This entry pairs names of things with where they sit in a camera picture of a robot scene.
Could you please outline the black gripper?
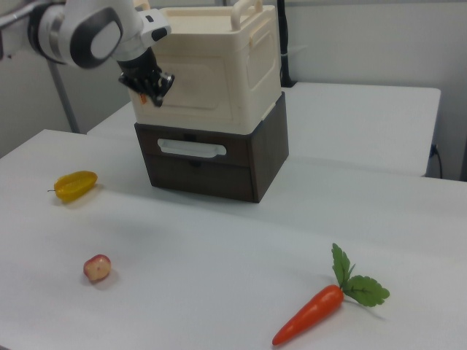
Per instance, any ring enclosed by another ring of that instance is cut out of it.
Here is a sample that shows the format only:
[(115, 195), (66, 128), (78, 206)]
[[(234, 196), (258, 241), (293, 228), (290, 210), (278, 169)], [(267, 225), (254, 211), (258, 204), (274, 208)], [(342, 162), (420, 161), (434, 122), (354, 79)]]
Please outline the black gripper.
[[(118, 81), (139, 95), (147, 95), (156, 107), (162, 107), (175, 76), (161, 71), (152, 48), (129, 61), (117, 61), (122, 73)], [(138, 79), (145, 79), (145, 89)]]

